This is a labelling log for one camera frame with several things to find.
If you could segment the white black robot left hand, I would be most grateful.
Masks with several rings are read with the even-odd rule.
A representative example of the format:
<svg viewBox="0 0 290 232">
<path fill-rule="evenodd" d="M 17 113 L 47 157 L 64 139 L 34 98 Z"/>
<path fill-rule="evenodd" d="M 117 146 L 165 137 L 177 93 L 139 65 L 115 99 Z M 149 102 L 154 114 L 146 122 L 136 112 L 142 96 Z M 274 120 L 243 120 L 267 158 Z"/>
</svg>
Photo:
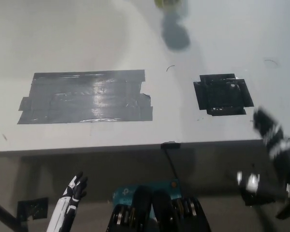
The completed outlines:
<svg viewBox="0 0 290 232">
<path fill-rule="evenodd" d="M 81 199 L 86 195 L 87 177 L 75 175 L 57 201 L 46 232 L 69 232 Z"/>
</svg>

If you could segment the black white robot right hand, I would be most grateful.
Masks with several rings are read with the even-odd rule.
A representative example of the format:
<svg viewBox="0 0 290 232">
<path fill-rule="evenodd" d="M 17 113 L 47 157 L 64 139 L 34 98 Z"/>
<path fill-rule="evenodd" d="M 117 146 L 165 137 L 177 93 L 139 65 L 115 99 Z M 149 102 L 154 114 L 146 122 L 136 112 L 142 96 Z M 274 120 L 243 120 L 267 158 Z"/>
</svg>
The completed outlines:
<svg viewBox="0 0 290 232">
<path fill-rule="evenodd" d="M 266 182 L 259 174 L 245 175 L 238 172 L 238 187 L 254 195 L 290 197 L 290 138 L 284 134 L 281 125 L 262 108 L 254 112 L 253 125 L 262 138 L 279 184 Z"/>
</svg>

